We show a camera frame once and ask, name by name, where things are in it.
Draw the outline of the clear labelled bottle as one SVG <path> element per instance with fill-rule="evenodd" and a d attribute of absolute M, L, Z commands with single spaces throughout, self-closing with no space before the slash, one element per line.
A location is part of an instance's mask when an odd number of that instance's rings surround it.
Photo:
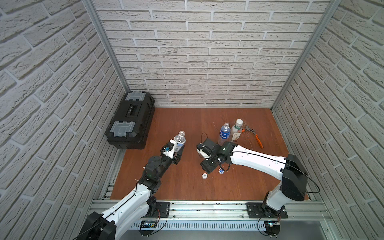
<path fill-rule="evenodd" d="M 184 144 L 186 142 L 185 132 L 184 131 L 180 131 L 178 133 L 178 135 L 176 135 L 174 137 L 174 140 L 176 142 L 175 153 L 177 153 L 184 146 Z"/>

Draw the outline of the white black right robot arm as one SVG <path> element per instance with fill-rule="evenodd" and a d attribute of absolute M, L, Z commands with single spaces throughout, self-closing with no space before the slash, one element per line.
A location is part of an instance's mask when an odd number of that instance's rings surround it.
<path fill-rule="evenodd" d="M 204 158 L 201 166 L 207 174 L 227 163 L 229 166 L 249 167 L 279 180 L 279 184 L 272 191 L 267 192 L 260 207 L 265 216 L 278 215 L 284 205 L 290 201 L 302 202 L 305 200 L 309 177 L 295 155 L 271 156 L 246 149 L 232 142 L 219 145 L 210 139 L 198 144 L 197 152 Z"/>

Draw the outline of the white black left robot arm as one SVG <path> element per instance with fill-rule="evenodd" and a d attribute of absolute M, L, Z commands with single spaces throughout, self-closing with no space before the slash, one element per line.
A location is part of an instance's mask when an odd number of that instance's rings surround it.
<path fill-rule="evenodd" d="M 156 211 L 154 194 L 161 186 L 161 178 L 172 164 L 181 160 L 184 147 L 174 152 L 168 142 L 159 156 L 153 156 L 144 167 L 143 175 L 134 189 L 122 200 L 103 211 L 93 212 L 86 218 L 75 240 L 119 240 L 133 223 Z"/>

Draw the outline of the grey white bottle cap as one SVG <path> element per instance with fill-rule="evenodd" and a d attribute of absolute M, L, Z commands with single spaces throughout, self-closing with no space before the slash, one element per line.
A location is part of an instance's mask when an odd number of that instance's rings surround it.
<path fill-rule="evenodd" d="M 243 125 L 244 121 L 241 119 L 236 120 L 236 126 L 241 127 Z"/>

